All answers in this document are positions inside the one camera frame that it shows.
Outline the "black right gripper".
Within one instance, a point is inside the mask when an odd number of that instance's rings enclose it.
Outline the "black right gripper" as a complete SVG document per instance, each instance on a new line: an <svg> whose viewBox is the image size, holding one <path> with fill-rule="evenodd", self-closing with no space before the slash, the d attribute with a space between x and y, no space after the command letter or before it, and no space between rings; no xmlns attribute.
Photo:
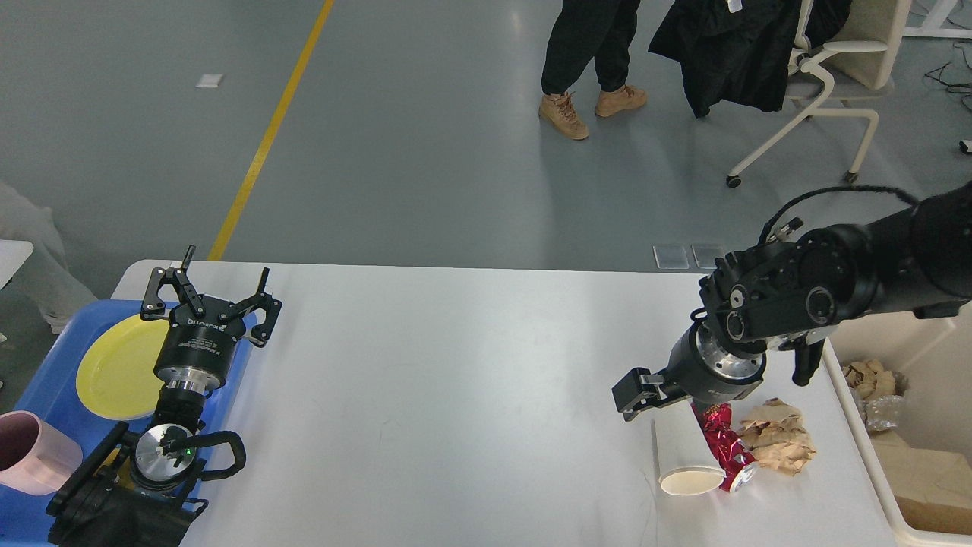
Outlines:
<svg viewBox="0 0 972 547"><path fill-rule="evenodd" d="M792 343L793 384L806 387L819 369L824 340ZM766 356L739 357L719 346L702 323L694 323L676 342L665 367L665 377L645 368L633 368L611 388L624 422L632 422L649 409L665 408L687 400L714 406L742 400L763 381Z"/></svg>

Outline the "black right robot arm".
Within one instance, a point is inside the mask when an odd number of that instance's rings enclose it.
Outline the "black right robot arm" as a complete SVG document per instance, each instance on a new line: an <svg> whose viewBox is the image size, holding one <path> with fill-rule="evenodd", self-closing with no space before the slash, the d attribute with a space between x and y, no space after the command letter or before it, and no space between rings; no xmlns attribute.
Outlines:
<svg viewBox="0 0 972 547"><path fill-rule="evenodd" d="M970 301L970 186L905 200L867 225L812 229L795 242L764 232L756 246L716 260L667 366L632 369L612 387L618 413L629 422L688 399L711 407L746 398L770 349L794 353L792 381L805 387L844 320L957 315Z"/></svg>

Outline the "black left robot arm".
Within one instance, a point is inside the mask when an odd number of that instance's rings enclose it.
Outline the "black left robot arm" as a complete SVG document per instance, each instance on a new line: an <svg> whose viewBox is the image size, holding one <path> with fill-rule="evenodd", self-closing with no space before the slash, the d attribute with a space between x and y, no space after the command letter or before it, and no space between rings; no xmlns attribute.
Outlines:
<svg viewBox="0 0 972 547"><path fill-rule="evenodd" d="M263 269L239 302L199 293L188 278L195 248L176 267L156 269L140 318L166 320L153 373L161 380L149 425L118 422L53 495L48 538L58 546L177 546L209 502L198 482L226 480L246 464L236 432L206 432L204 407L225 387L237 346L264 347L282 309Z"/></svg>

